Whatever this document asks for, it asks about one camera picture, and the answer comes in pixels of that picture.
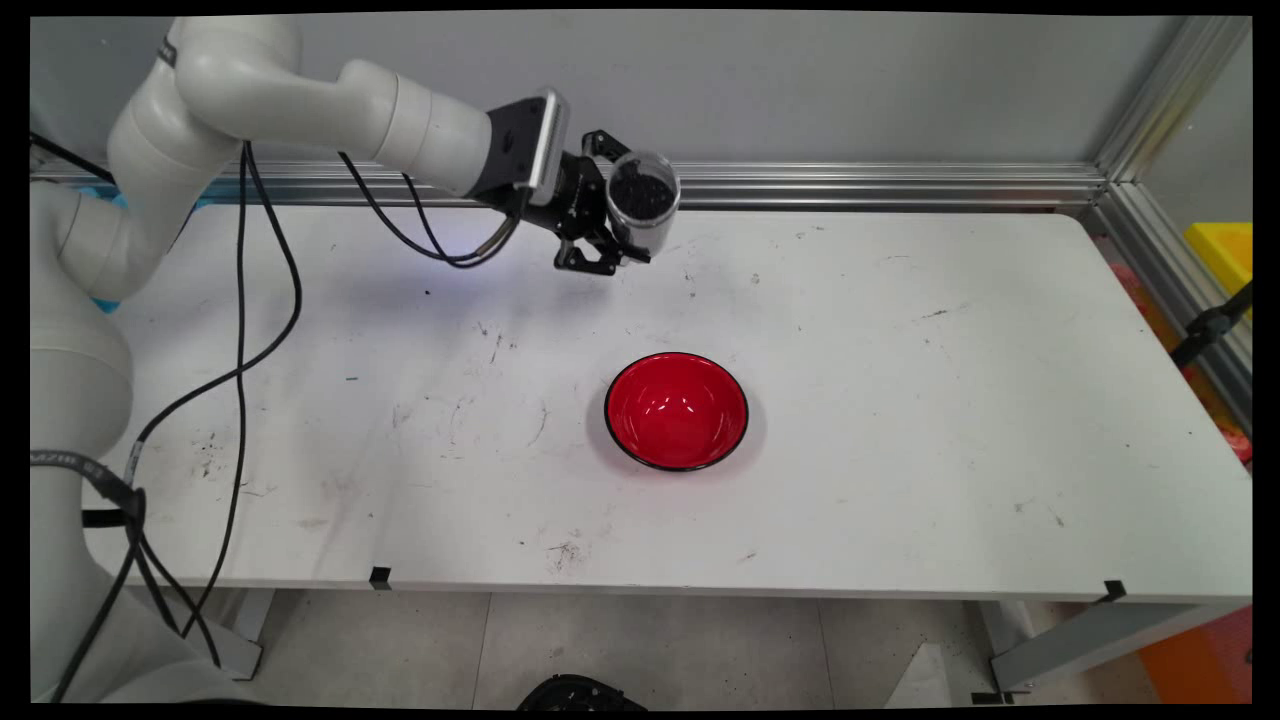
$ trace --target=table surface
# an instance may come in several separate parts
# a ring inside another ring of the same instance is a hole
[[[369,588],[376,565],[397,589],[1252,597],[1252,479],[1069,218],[687,211],[652,265],[600,278],[553,269],[527,225],[461,272],[367,209],[279,214],[303,310],[246,379],[227,585]],[[430,217],[451,251],[499,222]],[[113,315],[136,375],[114,468],[234,363],[236,218],[196,213]],[[292,304],[260,208],[246,252],[253,352]],[[663,350],[748,395],[718,465],[652,470],[604,428],[614,374]],[[227,383],[142,456],[147,533],[183,582],[212,569],[237,442]],[[90,532],[109,566],[119,536]]]

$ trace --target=floor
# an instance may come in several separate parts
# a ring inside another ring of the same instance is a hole
[[[946,601],[279,591],[261,642],[280,705],[515,708],[576,673],[650,710],[882,707],[922,642],[954,705],[992,691],[977,606]],[[1016,700],[1097,702],[1156,702],[1135,656]]]

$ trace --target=transparent cup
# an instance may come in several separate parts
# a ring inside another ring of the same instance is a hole
[[[658,182],[648,178],[657,178]],[[614,186],[637,182],[649,192],[623,197],[623,208],[620,208],[614,190],[622,188]],[[609,170],[609,178],[604,183],[604,196],[613,224],[627,228],[630,236],[627,241],[648,250],[650,258],[657,255],[667,242],[667,233],[671,232],[672,222],[676,219],[676,209],[680,208],[680,177],[671,163],[648,150],[627,152],[618,158]],[[669,206],[663,208],[667,201]]]

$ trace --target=black tape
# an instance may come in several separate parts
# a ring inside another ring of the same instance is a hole
[[[160,49],[156,50],[156,56],[170,68],[178,68],[178,49],[169,42],[168,36],[160,41]]]
[[[1098,600],[1094,600],[1093,605],[1098,605],[1102,602],[1115,602],[1121,597],[1129,594],[1125,592],[1124,583],[1120,580],[1105,580],[1103,585],[1106,585],[1107,588],[1107,594],[1100,597]]]
[[[374,585],[375,591],[389,591],[392,584],[388,582],[392,578],[390,568],[378,568],[374,566],[374,571],[369,574],[369,584]]]

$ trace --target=black bowl rim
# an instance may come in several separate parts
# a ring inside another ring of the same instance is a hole
[[[618,384],[618,378],[621,378],[636,363],[641,363],[644,360],[648,360],[650,357],[657,357],[659,355],[687,355],[690,357],[698,357],[699,360],[707,360],[712,365],[716,365],[721,370],[724,370],[724,374],[728,375],[728,379],[733,380],[733,386],[737,387],[737,392],[741,393],[741,396],[742,396],[742,415],[744,415],[742,416],[742,432],[739,433],[737,439],[733,442],[733,447],[730,447],[728,450],[726,450],[723,452],[723,455],[721,455],[716,460],[712,460],[710,462],[704,462],[701,465],[691,465],[691,466],[687,466],[687,468],[669,468],[667,465],[658,465],[657,462],[649,462],[644,457],[640,457],[635,452],[631,452],[630,450],[627,450],[627,446],[622,445],[622,441],[618,439],[618,434],[613,432],[613,423],[609,421],[609,397],[613,396],[613,386]],[[737,378],[733,377],[733,373],[730,373],[728,369],[724,368],[724,365],[721,365],[719,363],[712,360],[710,357],[703,357],[701,355],[698,355],[696,352],[682,352],[680,350],[664,350],[662,352],[653,352],[650,355],[645,355],[644,357],[637,357],[637,359],[632,360],[630,364],[627,364],[626,368],[622,368],[621,370],[618,370],[617,375],[613,375],[613,382],[609,383],[609,391],[604,393],[604,427],[608,428],[609,437],[613,438],[613,445],[617,445],[618,448],[622,450],[622,452],[626,452],[627,456],[631,457],[632,460],[635,460],[636,462],[639,462],[641,465],[648,465],[648,466],[653,468],[654,470],[664,470],[667,473],[692,473],[694,470],[701,470],[703,468],[710,468],[712,465],[714,465],[714,464],[719,462],[721,460],[723,460],[723,459],[728,457],[730,455],[732,455],[733,451],[737,450],[737,446],[742,445],[742,438],[746,437],[746,429],[748,429],[748,427],[750,427],[750,424],[751,424],[751,404],[746,401],[746,392],[742,391],[742,383],[737,382]]]

